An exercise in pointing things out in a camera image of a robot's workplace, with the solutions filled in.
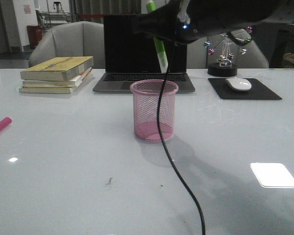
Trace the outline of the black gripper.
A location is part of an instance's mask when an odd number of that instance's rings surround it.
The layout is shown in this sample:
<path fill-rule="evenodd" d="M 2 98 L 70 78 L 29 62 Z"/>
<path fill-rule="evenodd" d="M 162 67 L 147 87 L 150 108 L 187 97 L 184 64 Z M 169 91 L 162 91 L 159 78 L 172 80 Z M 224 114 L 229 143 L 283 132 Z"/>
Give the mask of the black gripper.
<path fill-rule="evenodd" d="M 247 26 L 292 21 L 292 0 L 171 0 L 134 17 L 132 31 L 185 45 Z"/>

